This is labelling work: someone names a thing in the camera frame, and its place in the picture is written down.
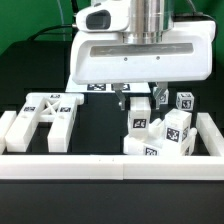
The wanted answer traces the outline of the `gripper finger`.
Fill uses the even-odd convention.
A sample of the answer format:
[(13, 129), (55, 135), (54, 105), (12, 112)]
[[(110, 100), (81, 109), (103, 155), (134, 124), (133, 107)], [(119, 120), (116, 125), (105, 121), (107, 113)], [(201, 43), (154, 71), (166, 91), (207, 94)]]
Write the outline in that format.
[(123, 83), (115, 83), (114, 84), (114, 91), (115, 94), (117, 95), (119, 99), (119, 106), (122, 110), (126, 109), (126, 98), (125, 95), (123, 94)]
[(153, 96), (155, 99), (156, 109), (160, 108), (159, 98), (160, 96), (168, 89), (168, 83), (167, 82), (157, 82), (156, 86), (153, 90)]

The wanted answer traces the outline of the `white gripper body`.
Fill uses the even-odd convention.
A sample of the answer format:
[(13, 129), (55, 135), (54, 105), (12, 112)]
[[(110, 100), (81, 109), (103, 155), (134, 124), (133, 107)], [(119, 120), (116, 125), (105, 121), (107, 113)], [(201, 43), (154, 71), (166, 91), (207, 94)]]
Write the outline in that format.
[(78, 12), (70, 75), (78, 84), (206, 79), (216, 22), (173, 13), (173, 0), (106, 0)]

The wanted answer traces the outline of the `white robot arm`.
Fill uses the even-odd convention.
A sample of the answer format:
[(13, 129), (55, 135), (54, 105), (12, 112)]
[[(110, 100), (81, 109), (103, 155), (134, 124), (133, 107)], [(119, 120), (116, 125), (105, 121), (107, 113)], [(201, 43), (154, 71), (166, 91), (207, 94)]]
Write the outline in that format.
[(125, 103), (125, 83), (204, 80), (212, 72), (216, 23), (176, 21), (173, 0), (106, 0), (77, 13), (70, 77), (77, 84), (111, 84)]

